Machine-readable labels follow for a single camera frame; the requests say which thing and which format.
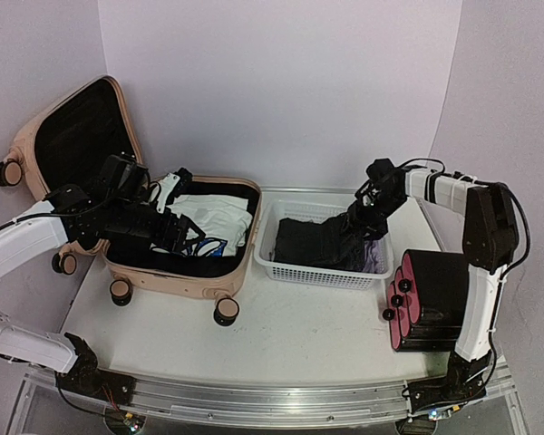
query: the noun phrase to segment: white basket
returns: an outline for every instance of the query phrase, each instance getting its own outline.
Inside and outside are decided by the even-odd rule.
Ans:
[[[275,201],[266,210],[257,234],[254,258],[266,269],[267,275],[278,281],[290,281],[329,287],[366,289],[373,280],[385,280],[393,274],[393,249],[389,235],[379,240],[379,273],[364,274],[319,267],[294,266],[270,261],[276,246],[278,225],[283,218],[301,221],[324,222],[337,216],[346,208],[322,204],[304,204],[298,202]]]

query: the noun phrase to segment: pink suitcase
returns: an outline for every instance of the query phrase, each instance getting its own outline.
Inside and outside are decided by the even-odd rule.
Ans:
[[[83,185],[97,175],[105,159],[126,153],[142,163],[119,84],[109,76],[98,78],[55,102],[29,121],[15,136],[0,162],[0,186],[15,186],[24,178],[37,200],[65,184]],[[74,272],[73,253],[100,253],[114,278],[112,295],[130,295],[135,285],[146,290],[216,301],[214,318],[222,325],[236,319],[233,300],[244,282],[254,246],[261,191],[246,179],[194,177],[187,193],[220,194],[245,198],[253,216],[246,244],[233,257],[180,257],[150,251],[131,240],[84,237],[65,246],[53,258],[53,269]]]

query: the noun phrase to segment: wall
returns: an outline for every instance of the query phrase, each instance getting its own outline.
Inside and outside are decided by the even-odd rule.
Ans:
[[[497,338],[534,434],[544,434],[544,2],[464,2],[432,156],[503,180],[531,225],[532,253],[506,286]],[[459,219],[434,211],[446,245]]]
[[[101,0],[107,68],[148,165],[357,187],[427,155],[461,0]]]
[[[0,0],[0,160],[16,132],[37,112],[105,72],[96,0]],[[25,187],[0,188],[0,224],[34,203]],[[0,309],[57,330],[86,270],[56,275],[53,253],[0,282]],[[0,360],[0,433],[4,433],[23,367]]]

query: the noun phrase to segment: metal rail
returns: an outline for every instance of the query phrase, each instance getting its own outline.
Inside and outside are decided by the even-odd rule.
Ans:
[[[181,382],[138,375],[135,378],[135,392],[131,406],[124,408],[126,411],[187,423],[321,429],[365,426],[408,416],[408,401],[402,396],[405,382],[279,387]],[[32,369],[25,380],[55,389],[54,376],[47,370]],[[516,388],[510,369],[502,360],[481,400],[512,394],[516,395]],[[95,399],[74,397],[105,405]]]

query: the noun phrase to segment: caster wheel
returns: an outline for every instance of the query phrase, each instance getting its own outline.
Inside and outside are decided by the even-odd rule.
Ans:
[[[16,186],[22,180],[22,176],[22,167],[17,161],[0,162],[0,187]]]
[[[115,279],[109,286],[111,299],[115,305],[125,306],[133,296],[133,286],[126,279]]]
[[[58,253],[53,255],[51,267],[53,268],[53,271],[57,274],[61,274],[63,272],[63,269],[61,268],[61,256],[59,256]]]
[[[238,303],[230,297],[224,297],[218,300],[216,303],[216,310],[214,311],[214,320],[220,326],[230,326],[239,314]]]
[[[57,274],[72,275],[76,272],[76,257],[73,254],[54,254],[51,266]]]
[[[391,308],[387,308],[383,311],[383,319],[387,322],[391,322],[395,318],[395,311]]]
[[[65,275],[72,275],[76,272],[76,257],[73,254],[64,254],[61,258],[60,268]]]
[[[408,279],[402,279],[399,281],[399,291],[401,293],[407,293],[411,290],[411,281]]]
[[[395,295],[391,297],[391,305],[395,308],[403,306],[403,297],[401,295]]]

